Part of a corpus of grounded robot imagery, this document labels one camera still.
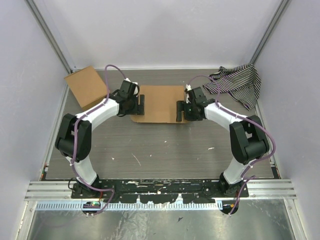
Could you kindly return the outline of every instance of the gray work surface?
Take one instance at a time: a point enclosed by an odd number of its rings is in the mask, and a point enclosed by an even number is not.
[[[283,200],[242,200],[229,217],[219,210],[36,210],[28,240],[292,240]]]
[[[192,77],[209,75],[216,70],[126,70],[126,76],[139,85],[185,85]],[[104,72],[99,71],[102,79]],[[111,91],[118,89],[122,76],[108,71]],[[209,80],[200,77],[192,87]],[[214,98],[204,90],[207,98]],[[227,93],[219,101],[227,108],[247,116],[247,111]],[[63,114],[83,112],[70,91]],[[114,116],[92,133],[90,159],[101,179],[113,178],[219,178],[233,155],[229,132],[213,121],[203,120],[186,124],[136,123],[130,116]],[[250,177],[273,178],[268,160],[254,165]],[[53,149],[46,179],[70,179],[75,175],[67,160]]]

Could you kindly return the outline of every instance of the wire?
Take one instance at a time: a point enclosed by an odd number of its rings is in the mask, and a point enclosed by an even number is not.
[[[215,105],[221,109],[222,111],[224,111],[225,113],[235,117],[235,118],[238,118],[238,119],[241,119],[241,120],[244,120],[244,121],[247,121],[248,123],[252,124],[252,125],[255,125],[257,128],[259,128],[261,131],[263,131],[267,136],[268,138],[270,139],[271,143],[272,143],[272,151],[267,155],[267,156],[263,156],[261,158],[257,158],[255,160],[252,160],[249,162],[249,164],[246,166],[246,168],[243,170],[242,174],[240,175],[242,179],[244,179],[246,173],[248,172],[248,170],[250,168],[253,167],[254,164],[260,162],[260,161],[263,161],[265,159],[269,159],[276,151],[276,141],[275,139],[271,136],[271,134],[264,128],[262,127],[260,124],[256,123],[255,121],[252,121],[251,119],[248,119],[246,117],[243,117],[241,115],[238,115],[238,114],[235,114],[234,112],[228,110],[227,108],[223,107],[222,105],[219,105],[218,103],[218,100],[219,100],[219,97],[220,97],[220,93],[221,93],[221,90],[220,90],[220,86],[219,84],[217,83],[217,81],[213,78],[213,77],[210,77],[210,76],[206,76],[206,75],[198,75],[198,76],[195,76],[194,78],[192,78],[189,82],[188,82],[188,85],[191,84],[192,81],[194,81],[196,78],[199,78],[199,77],[204,77],[204,78],[207,78],[209,79],[210,81],[213,81],[217,87],[217,90],[218,90],[218,93],[217,93],[217,96],[215,98]],[[240,200],[240,195],[241,195],[241,192],[245,186],[245,184],[249,181],[253,179],[252,177],[249,177],[246,181],[243,182],[242,184],[242,187],[240,188],[240,191],[238,193],[238,196],[236,197],[236,204],[233,206],[232,210],[231,210],[231,213],[234,211],[234,208],[236,207],[236,205],[238,204],[239,200]]]
[[[104,192],[102,191],[102,192],[100,193],[99,202],[100,202],[100,200],[102,199],[103,195],[104,195]]]
[[[238,194],[237,194],[237,196],[236,196],[235,203],[234,203],[231,211],[229,212],[229,216],[231,216],[231,214],[234,212],[235,208],[236,208],[237,205],[239,204],[239,202],[240,202],[240,194],[241,194],[241,192],[243,191],[243,189],[245,188],[245,185],[247,184],[247,182],[249,182],[250,180],[255,179],[255,178],[256,178],[256,176],[253,175],[253,176],[251,176],[251,177],[249,177],[248,179],[246,179],[246,180],[243,181],[243,184],[242,184],[242,186],[241,186],[241,188],[240,188],[240,190],[239,190],[239,192],[238,192]]]
[[[71,182],[73,179],[77,180],[75,177],[73,177],[73,178],[70,178],[70,180],[68,181],[68,189],[70,189],[70,190],[73,190],[73,189],[70,187],[70,182]]]
[[[108,83],[108,74],[107,74],[107,69],[109,67],[113,67],[115,69],[117,69],[123,76],[124,79],[126,79],[126,75],[121,71],[120,68],[118,68],[117,66],[115,65],[112,65],[112,64],[108,64],[105,66],[104,68],[104,80],[105,80],[105,85],[106,85],[106,91],[107,91],[107,94],[106,94],[106,97],[105,97],[105,100],[103,101],[103,103],[99,104],[98,106],[94,107],[93,109],[91,109],[90,111],[86,112],[85,114],[83,114],[81,117],[79,117],[76,121],[75,121],[75,124],[74,124],[74,146],[73,146],[73,154],[72,154],[72,159],[70,160],[70,163],[71,163],[71,168],[74,172],[74,174],[76,175],[76,177],[78,178],[78,180],[80,180],[84,185],[86,185],[88,188],[92,189],[92,190],[95,190],[95,191],[98,191],[98,192],[111,192],[111,196],[109,197],[108,201],[106,202],[106,204],[104,205],[104,207],[97,211],[96,213],[94,213],[93,215],[98,215],[100,213],[102,213],[104,211],[104,209],[107,207],[107,205],[111,202],[112,198],[114,197],[114,194],[115,194],[115,190],[113,188],[106,188],[106,189],[99,189],[99,188],[96,188],[96,187],[93,187],[91,185],[89,185],[88,183],[86,183],[86,181],[78,174],[77,170],[76,170],[76,167],[75,167],[75,161],[77,159],[77,150],[78,150],[78,125],[79,125],[79,122],[84,119],[86,116],[88,116],[89,114],[93,113],[94,111],[98,110],[99,108],[101,108],[102,106],[104,106],[108,100],[109,100],[109,95],[110,95],[110,92],[109,92],[109,83]]]

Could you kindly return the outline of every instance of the aluminum frame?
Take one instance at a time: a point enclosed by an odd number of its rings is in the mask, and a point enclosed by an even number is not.
[[[306,234],[299,218],[295,201],[297,195],[293,184],[289,179],[253,179],[247,183],[249,197],[241,197],[241,201],[245,200],[274,200],[283,199],[288,212],[289,220],[297,240],[306,240]],[[234,200],[234,198],[214,198],[215,204],[181,204],[179,198],[176,204],[141,204],[139,202],[132,204],[112,203],[111,211],[127,211],[127,210],[218,210],[221,201]],[[79,210],[81,202],[94,201],[98,199],[84,198],[72,199],[71,190],[68,188],[67,181],[32,181],[29,184],[25,202],[27,203],[17,240],[27,239],[31,223],[35,211],[45,210]]]

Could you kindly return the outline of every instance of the black and white striped fabric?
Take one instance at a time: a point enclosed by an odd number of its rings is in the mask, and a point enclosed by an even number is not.
[[[246,109],[252,110],[256,106],[261,79],[252,64],[244,64],[232,69],[221,66],[219,71],[211,74],[210,77],[216,80],[221,93],[228,93],[234,100],[242,103]],[[211,94],[218,93],[213,81],[205,83],[203,87]]]

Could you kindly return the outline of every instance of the cardboard sheet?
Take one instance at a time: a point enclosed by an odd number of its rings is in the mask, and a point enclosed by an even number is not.
[[[84,111],[100,103],[107,95],[105,83],[92,66],[76,71],[64,79]]]
[[[176,122],[177,101],[185,100],[184,86],[140,86],[140,94],[144,95],[144,115],[131,115],[136,123],[187,123],[183,116]]]

